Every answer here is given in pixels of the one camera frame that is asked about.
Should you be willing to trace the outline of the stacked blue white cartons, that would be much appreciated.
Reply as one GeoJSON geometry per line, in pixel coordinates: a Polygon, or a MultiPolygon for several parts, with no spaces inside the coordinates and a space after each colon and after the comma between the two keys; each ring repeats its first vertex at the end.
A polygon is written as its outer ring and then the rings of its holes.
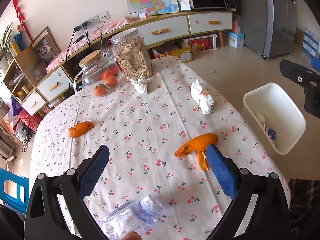
{"type": "Polygon", "coordinates": [[[310,57],[317,57],[319,49],[319,37],[310,29],[304,29],[302,51],[310,57]]]}

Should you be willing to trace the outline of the cherry print tablecloth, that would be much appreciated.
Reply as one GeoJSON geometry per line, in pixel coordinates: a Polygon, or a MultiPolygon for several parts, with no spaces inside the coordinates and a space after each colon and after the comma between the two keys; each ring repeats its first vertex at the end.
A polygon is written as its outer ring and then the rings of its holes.
{"type": "Polygon", "coordinates": [[[62,175],[106,145],[110,161],[84,200],[95,220],[150,194],[163,211],[144,239],[206,239],[231,199],[213,172],[200,169],[195,153],[174,156],[180,146],[214,133],[220,152],[238,167],[262,176],[279,173],[279,168],[236,108],[187,65],[176,57],[155,59],[152,64],[155,70],[147,94],[138,94],[123,80],[109,96],[73,95],[47,114],[35,135],[29,180],[33,183],[39,173],[62,175]],[[214,99],[208,115],[191,97],[195,80],[214,99]],[[84,121],[94,127],[71,138],[69,128],[84,121]]]}

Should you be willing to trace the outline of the plastic jar of biscuit sticks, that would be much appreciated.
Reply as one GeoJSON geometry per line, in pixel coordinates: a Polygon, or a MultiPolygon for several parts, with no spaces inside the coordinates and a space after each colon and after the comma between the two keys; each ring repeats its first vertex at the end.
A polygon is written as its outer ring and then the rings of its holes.
{"type": "Polygon", "coordinates": [[[137,28],[127,29],[110,38],[116,62],[124,72],[126,79],[137,80],[140,76],[150,78],[153,75],[152,59],[137,28]]]}

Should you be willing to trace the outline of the small pink white box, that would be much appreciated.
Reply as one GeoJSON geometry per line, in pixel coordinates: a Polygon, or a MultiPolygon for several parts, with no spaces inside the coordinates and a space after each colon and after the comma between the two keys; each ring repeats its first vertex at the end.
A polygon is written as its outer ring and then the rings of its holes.
{"type": "Polygon", "coordinates": [[[148,18],[148,13],[147,13],[147,12],[144,12],[144,13],[139,14],[139,18],[140,18],[140,19],[146,19],[146,18],[148,18]]]}

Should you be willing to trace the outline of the light blue carton box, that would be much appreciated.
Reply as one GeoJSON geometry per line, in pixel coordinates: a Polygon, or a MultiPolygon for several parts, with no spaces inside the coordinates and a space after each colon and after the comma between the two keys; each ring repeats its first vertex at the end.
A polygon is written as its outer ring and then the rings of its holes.
{"type": "Polygon", "coordinates": [[[243,33],[234,33],[232,31],[224,31],[223,36],[224,36],[225,42],[234,48],[240,48],[244,46],[245,35],[243,33]]]}

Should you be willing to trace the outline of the orange peel piece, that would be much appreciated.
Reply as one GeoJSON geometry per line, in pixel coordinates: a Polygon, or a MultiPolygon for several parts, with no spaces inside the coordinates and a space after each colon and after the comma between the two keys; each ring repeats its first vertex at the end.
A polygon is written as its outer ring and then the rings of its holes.
{"type": "Polygon", "coordinates": [[[94,127],[94,124],[89,121],[84,121],[76,124],[74,127],[70,127],[68,130],[68,134],[71,138],[76,138],[86,133],[90,129],[94,127]]]}
{"type": "Polygon", "coordinates": [[[200,169],[204,172],[209,170],[209,164],[206,158],[206,148],[211,144],[217,144],[218,136],[214,133],[206,133],[194,137],[180,146],[174,153],[176,157],[185,157],[190,152],[195,152],[200,169]]]}

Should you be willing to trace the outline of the long white drawer cabinet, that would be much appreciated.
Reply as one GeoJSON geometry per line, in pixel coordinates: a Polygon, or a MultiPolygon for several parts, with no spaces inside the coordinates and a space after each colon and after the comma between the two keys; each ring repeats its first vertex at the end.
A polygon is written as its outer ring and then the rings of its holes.
{"type": "MultiPolygon", "coordinates": [[[[232,12],[179,12],[172,15],[150,16],[144,20],[128,20],[123,18],[119,23],[103,32],[95,31],[89,37],[94,45],[108,39],[113,44],[112,51],[120,56],[119,64],[132,79],[146,76],[137,68],[145,68],[146,57],[138,50],[144,43],[146,48],[155,48],[165,42],[174,41],[196,34],[210,32],[222,33],[232,29],[232,12]]],[[[67,70],[67,63],[83,51],[88,51],[89,45],[81,40],[65,49],[50,61],[45,76],[22,101],[22,107],[34,115],[41,108],[56,99],[71,87],[70,80],[75,76],[67,70]]]]}

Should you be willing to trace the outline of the framed cat picture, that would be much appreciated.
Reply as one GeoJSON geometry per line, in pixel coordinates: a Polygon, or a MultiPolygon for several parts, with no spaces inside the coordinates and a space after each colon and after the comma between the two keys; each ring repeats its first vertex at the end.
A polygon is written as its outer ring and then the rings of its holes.
{"type": "Polygon", "coordinates": [[[45,27],[31,42],[30,47],[34,54],[47,66],[61,53],[61,49],[52,36],[49,27],[45,27]]]}

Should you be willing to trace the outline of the tissue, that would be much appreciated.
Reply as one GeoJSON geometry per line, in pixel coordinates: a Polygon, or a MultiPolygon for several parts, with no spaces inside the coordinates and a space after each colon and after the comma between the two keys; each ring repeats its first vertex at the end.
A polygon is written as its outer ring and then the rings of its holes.
{"type": "Polygon", "coordinates": [[[143,95],[147,94],[149,89],[148,89],[148,84],[149,84],[150,79],[149,78],[144,78],[140,76],[137,80],[130,79],[131,85],[135,88],[135,90],[138,92],[138,94],[143,95]]]}
{"type": "Polygon", "coordinates": [[[208,115],[211,113],[214,99],[210,94],[203,90],[199,80],[195,80],[191,84],[190,94],[200,107],[202,114],[208,115]]]}

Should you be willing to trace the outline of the red picture storage box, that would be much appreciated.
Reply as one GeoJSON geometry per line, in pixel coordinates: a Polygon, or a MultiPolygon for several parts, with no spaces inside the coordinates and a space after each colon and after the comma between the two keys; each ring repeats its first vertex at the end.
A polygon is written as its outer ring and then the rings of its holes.
{"type": "Polygon", "coordinates": [[[197,35],[191,38],[184,38],[183,42],[191,48],[192,53],[198,53],[207,50],[216,50],[217,34],[212,33],[209,35],[197,35]]]}

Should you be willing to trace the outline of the wall power socket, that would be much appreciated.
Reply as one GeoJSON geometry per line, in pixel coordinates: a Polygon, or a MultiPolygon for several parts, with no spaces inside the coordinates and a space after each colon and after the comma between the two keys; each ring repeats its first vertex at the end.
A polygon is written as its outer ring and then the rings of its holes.
{"type": "Polygon", "coordinates": [[[88,29],[90,29],[100,23],[105,23],[109,19],[110,19],[110,16],[109,16],[108,11],[100,12],[99,14],[92,16],[91,18],[89,18],[88,20],[83,22],[82,24],[76,26],[74,28],[74,32],[76,35],[80,35],[85,30],[88,30],[88,29]]]}

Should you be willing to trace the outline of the blue printed carton box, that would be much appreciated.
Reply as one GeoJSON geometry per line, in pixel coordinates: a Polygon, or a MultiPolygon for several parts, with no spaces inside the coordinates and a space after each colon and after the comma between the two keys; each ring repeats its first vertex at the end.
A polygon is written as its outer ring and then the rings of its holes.
{"type": "Polygon", "coordinates": [[[275,144],[277,133],[276,133],[274,130],[272,130],[272,129],[268,129],[267,135],[268,135],[268,137],[271,139],[272,143],[275,144]]]}

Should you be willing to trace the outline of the yellow cardboard box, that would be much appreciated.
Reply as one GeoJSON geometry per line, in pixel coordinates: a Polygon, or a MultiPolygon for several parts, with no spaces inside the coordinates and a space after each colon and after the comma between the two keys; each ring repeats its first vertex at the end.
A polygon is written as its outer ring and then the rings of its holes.
{"type": "Polygon", "coordinates": [[[152,58],[160,58],[166,56],[178,57],[183,63],[189,63],[192,59],[191,47],[182,39],[168,41],[162,45],[150,49],[152,58]]]}

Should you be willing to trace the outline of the glass jar with bamboo lid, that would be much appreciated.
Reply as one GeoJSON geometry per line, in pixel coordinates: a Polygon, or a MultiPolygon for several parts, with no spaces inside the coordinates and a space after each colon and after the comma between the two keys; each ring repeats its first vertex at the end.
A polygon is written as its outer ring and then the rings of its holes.
{"type": "Polygon", "coordinates": [[[73,89],[81,97],[102,98],[114,92],[123,79],[123,73],[111,57],[96,50],[79,62],[80,72],[76,74],[73,89]]]}

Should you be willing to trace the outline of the white trash bin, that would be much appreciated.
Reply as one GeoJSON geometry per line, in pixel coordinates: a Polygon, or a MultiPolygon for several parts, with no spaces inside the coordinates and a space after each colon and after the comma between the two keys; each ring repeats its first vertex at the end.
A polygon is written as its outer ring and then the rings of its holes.
{"type": "Polygon", "coordinates": [[[241,114],[268,154],[287,155],[306,130],[306,120],[292,99],[271,82],[246,93],[242,101],[241,114]],[[255,116],[258,112],[265,117],[264,126],[255,116]],[[267,135],[268,129],[277,133],[275,144],[267,135]]]}

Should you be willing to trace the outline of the colourful map gift bag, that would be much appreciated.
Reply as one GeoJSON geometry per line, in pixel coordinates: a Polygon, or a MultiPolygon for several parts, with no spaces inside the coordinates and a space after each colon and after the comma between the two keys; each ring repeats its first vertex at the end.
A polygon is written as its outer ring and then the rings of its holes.
{"type": "Polygon", "coordinates": [[[139,18],[140,14],[148,16],[179,12],[178,0],[126,0],[130,18],[139,18]]]}

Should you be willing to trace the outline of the wooden open shelf unit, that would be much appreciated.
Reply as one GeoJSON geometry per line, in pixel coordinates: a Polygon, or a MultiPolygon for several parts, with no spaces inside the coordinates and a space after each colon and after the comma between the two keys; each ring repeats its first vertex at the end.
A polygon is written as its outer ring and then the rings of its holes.
{"type": "Polygon", "coordinates": [[[3,82],[10,94],[22,105],[28,95],[36,88],[39,80],[34,70],[39,58],[34,51],[27,47],[16,55],[5,71],[3,82]]]}

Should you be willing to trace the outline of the red hanging decoration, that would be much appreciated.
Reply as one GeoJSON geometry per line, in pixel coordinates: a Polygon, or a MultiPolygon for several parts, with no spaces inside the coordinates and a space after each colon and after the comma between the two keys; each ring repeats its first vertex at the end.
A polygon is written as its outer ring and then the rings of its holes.
{"type": "Polygon", "coordinates": [[[29,40],[31,41],[31,43],[33,42],[33,38],[28,30],[28,27],[25,23],[25,17],[23,15],[23,13],[21,12],[19,6],[18,6],[18,0],[12,0],[12,6],[13,8],[15,9],[15,12],[16,12],[16,15],[17,15],[17,18],[19,20],[19,23],[20,23],[20,27],[18,27],[18,30],[23,30],[25,31],[26,35],[28,36],[29,40]]]}

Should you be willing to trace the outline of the white paper cup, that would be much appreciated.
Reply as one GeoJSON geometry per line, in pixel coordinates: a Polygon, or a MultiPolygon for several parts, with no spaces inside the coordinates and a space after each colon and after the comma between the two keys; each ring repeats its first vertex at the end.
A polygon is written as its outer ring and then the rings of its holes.
{"type": "Polygon", "coordinates": [[[259,121],[259,123],[264,126],[265,124],[265,117],[263,114],[261,114],[260,112],[258,112],[256,115],[257,120],[259,121]]]}

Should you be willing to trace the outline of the grey refrigerator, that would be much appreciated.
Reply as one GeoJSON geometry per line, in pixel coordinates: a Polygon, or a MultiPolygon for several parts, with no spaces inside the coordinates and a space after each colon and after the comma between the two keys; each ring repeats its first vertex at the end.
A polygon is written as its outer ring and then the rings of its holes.
{"type": "Polygon", "coordinates": [[[291,53],[296,33],[296,0],[236,0],[244,45],[263,59],[291,53]]]}

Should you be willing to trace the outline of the crushed clear plastic bottle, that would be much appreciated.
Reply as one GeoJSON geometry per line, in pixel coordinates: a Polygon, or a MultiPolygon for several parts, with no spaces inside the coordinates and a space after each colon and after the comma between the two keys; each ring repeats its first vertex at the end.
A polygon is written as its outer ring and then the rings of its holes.
{"type": "Polygon", "coordinates": [[[131,231],[143,235],[155,226],[162,210],[161,202],[147,195],[140,201],[129,200],[105,215],[97,224],[108,239],[122,239],[131,231]]]}

